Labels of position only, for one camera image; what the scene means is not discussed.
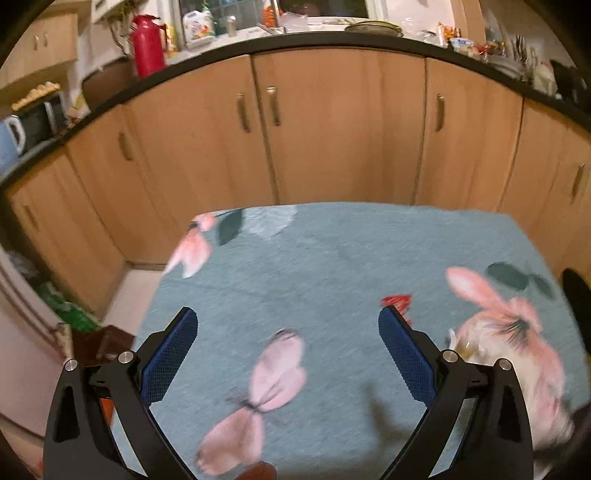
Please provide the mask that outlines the person's left hand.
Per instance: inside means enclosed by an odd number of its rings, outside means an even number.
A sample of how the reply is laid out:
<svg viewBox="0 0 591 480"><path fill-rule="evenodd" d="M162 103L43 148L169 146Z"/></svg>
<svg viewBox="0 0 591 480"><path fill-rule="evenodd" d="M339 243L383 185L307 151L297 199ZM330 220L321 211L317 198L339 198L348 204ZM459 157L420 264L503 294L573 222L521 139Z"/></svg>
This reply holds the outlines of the person's left hand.
<svg viewBox="0 0 591 480"><path fill-rule="evenodd" d="M269 462L257 462L252 466L247 467L235 480L276 480L277 472Z"/></svg>

